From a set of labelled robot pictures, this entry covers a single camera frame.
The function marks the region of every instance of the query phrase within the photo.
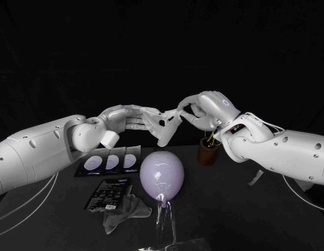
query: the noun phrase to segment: black table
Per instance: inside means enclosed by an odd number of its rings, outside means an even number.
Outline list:
[[[253,161],[236,163],[220,149],[216,164],[206,167],[197,162],[198,146],[172,146],[165,150],[180,157],[185,173],[184,185],[172,200],[177,241],[204,237],[213,250],[324,250],[324,217],[294,195],[279,174],[263,170],[250,187],[247,183],[262,169]],[[152,151],[153,148],[142,149],[142,158]],[[156,243],[156,201],[142,188],[139,174],[74,177],[75,169],[77,163],[60,172],[38,211],[0,235],[0,250],[129,251]],[[132,193],[153,212],[149,218],[129,219],[106,235],[104,213],[91,213],[83,207],[100,181],[114,177],[132,177]],[[0,216],[45,182],[8,193]],[[289,182],[299,190],[292,179]],[[10,215],[12,219],[25,216]]]

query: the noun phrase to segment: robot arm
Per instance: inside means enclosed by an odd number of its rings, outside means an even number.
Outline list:
[[[126,129],[146,130],[139,106],[116,106],[99,117],[68,116],[0,142],[0,194],[67,168],[101,143],[113,148]]]
[[[236,162],[252,159],[269,171],[324,185],[324,136],[284,130],[252,113],[240,114],[220,92],[203,92],[188,97],[178,109],[188,104],[198,106],[193,111],[203,117],[187,112],[181,115],[197,128],[217,129],[214,138]],[[281,131],[272,133],[266,125]]]

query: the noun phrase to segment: brown cylinder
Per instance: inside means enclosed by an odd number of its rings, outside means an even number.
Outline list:
[[[216,160],[217,150],[221,145],[216,146],[214,148],[208,148],[204,146],[203,141],[206,138],[200,140],[200,148],[198,148],[198,163],[203,166],[211,166]]]

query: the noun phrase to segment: black background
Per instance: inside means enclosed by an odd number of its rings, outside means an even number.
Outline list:
[[[0,1],[0,141],[119,104],[175,109],[204,90],[324,135],[324,1]],[[120,136],[156,146],[146,131]],[[201,137],[184,122],[169,145]]]

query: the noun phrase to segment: purple balloon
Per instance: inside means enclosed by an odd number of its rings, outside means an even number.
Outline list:
[[[145,191],[162,207],[172,199],[182,186],[184,169],[180,158],[168,151],[151,153],[140,167],[140,182]]]

